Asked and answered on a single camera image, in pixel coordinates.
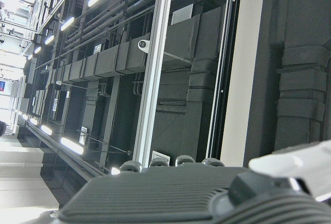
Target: gray duct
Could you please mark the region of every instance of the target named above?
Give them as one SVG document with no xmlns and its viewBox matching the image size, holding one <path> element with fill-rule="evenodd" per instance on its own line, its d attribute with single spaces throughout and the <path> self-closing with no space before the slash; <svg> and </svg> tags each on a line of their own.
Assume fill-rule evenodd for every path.
<svg viewBox="0 0 331 224">
<path fill-rule="evenodd" d="M 139 0 L 128 0 L 127 4 L 128 6 L 132 5 L 132 4 L 136 4 L 137 2 L 139 2 Z M 93 25 L 87 26 L 84 30 L 83 30 L 83 34 L 90 32 L 90 31 L 95 31 L 95 27 L 98 26 L 99 28 L 102 28 L 101 26 L 104 26 L 102 23 L 104 21 L 106 21 L 108 18 L 110 18 L 111 16 L 115 15 L 116 13 L 118 13 L 121 9 L 123 9 L 125 7 L 125 2 L 119 4 L 117 7 L 113 8 L 111 11 L 107 12 L 105 15 L 103 15 L 100 19 L 98 19 L 97 21 L 95 21 L 93 23 Z M 71 43 L 75 40 L 77 40 L 80 36 L 80 33 L 76 34 L 75 36 L 71 37 L 70 39 L 68 39 L 66 41 L 66 43 Z"/>
<path fill-rule="evenodd" d="M 131 14 L 133 12 L 135 12 L 136 10 L 148 5 L 151 1 L 153 0 L 128 0 L 128 5 L 130 7 L 128 7 L 126 9 L 126 13 L 127 14 Z M 116 16 L 112 17 L 111 19 L 107 20 L 106 22 L 102 23 L 103 21 L 105 21 L 106 19 L 108 19 L 109 17 L 111 17 L 112 15 L 114 15 L 115 13 L 117 13 L 119 10 L 123 9 L 124 7 L 124 3 L 118 5 L 116 8 L 114 8 L 112 11 L 108 12 L 107 14 L 105 14 L 103 17 L 101 17 L 99 20 L 97 20 L 93 26 L 88 26 L 83 33 L 88 32 L 87 34 L 83 35 L 83 37 L 81 38 L 81 40 L 78 39 L 79 34 L 76 34 L 75 36 L 73 36 L 72 38 L 67 40 L 67 43 L 70 43 L 69 45 L 67 45 L 65 47 L 65 50 L 70 49 L 70 47 L 73 47 L 75 45 L 77 45 L 79 42 L 84 42 L 86 40 L 88 40 L 88 38 L 98 35 L 102 32 L 102 29 L 108 27 L 109 25 L 115 23 L 116 21 L 120 20 L 123 17 L 123 11 L 121 11 L 119 14 L 117 14 Z"/>
</svg>

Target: aluminum frame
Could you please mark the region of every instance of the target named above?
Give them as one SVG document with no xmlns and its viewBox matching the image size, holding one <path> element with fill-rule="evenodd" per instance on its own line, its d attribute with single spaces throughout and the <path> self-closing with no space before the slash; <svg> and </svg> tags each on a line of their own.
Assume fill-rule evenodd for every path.
<svg viewBox="0 0 331 224">
<path fill-rule="evenodd" d="M 148 167 L 171 0 L 156 0 L 133 160 Z"/>
</svg>

